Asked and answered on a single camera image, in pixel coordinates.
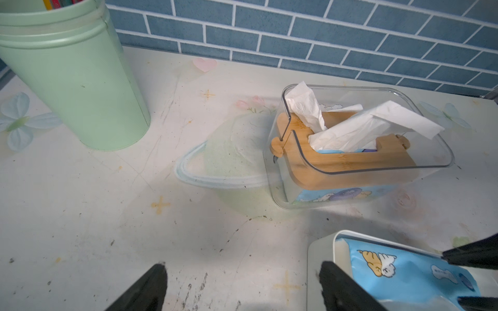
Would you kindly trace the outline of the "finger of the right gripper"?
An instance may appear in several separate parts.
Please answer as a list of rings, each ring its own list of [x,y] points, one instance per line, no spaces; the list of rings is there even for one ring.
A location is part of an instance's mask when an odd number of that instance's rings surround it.
[[[448,264],[485,270],[497,270],[497,234],[464,246],[443,252]]]
[[[498,298],[458,297],[457,301],[465,311],[498,311]]]

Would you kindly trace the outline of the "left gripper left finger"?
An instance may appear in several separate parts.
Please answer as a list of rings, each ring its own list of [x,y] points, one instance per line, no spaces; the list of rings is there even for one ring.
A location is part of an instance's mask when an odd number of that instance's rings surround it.
[[[168,287],[164,263],[153,265],[125,293],[117,298],[106,311],[162,310]]]

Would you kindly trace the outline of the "bamboo lid with slot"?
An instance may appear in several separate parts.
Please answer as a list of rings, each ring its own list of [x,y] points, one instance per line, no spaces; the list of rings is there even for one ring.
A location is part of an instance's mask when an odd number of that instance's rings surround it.
[[[282,165],[283,180],[305,190],[340,189],[401,183],[410,180],[399,170],[416,168],[408,139],[390,134],[376,139],[375,152],[321,154],[310,147],[313,132],[295,115],[281,112],[270,136],[270,151]]]

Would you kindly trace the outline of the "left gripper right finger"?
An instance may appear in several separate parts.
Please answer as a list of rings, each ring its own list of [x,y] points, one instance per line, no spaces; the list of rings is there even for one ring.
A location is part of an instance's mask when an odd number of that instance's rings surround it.
[[[322,296],[327,311],[367,310],[386,311],[386,308],[359,286],[334,262],[324,261],[319,272]]]

